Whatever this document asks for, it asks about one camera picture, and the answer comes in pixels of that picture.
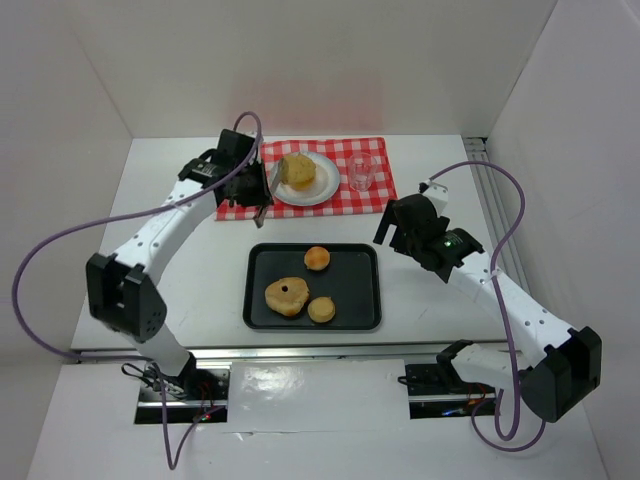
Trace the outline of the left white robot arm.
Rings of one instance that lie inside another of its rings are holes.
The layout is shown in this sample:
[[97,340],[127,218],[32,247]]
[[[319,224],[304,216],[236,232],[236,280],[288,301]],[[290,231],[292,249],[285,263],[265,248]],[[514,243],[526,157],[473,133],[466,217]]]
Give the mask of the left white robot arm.
[[216,147],[184,165],[159,212],[112,254],[96,253],[86,263],[90,315],[188,395],[214,378],[197,368],[194,355],[166,326],[167,306],[157,285],[173,256],[219,205],[254,207],[254,223],[263,225],[273,197],[259,158],[261,141],[259,135],[223,130]]

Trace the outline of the speckled bread slice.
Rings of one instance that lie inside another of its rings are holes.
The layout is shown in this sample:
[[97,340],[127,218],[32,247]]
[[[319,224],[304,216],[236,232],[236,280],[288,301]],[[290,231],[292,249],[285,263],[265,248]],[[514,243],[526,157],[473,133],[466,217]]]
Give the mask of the speckled bread slice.
[[316,177],[316,164],[301,153],[285,155],[279,170],[282,182],[287,185],[306,184],[313,182]]

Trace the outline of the glazed ring donut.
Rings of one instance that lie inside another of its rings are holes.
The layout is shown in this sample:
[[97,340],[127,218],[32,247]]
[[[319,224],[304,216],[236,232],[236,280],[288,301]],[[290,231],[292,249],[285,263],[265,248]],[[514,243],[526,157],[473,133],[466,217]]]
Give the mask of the glazed ring donut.
[[315,183],[314,179],[309,179],[307,181],[304,182],[297,182],[297,183],[291,183],[289,185],[290,188],[292,188],[295,191],[307,191],[309,190]]

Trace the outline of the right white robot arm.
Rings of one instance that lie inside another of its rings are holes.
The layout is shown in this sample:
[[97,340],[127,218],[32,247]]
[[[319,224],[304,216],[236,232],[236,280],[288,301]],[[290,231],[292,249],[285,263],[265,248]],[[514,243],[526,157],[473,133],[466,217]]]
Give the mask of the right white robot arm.
[[394,226],[391,247],[508,326],[516,353],[459,340],[438,354],[438,364],[455,381],[517,392],[537,417],[557,422],[599,386],[601,337],[550,313],[493,268],[475,238],[448,224],[428,197],[413,194],[387,203],[374,241],[382,243]]

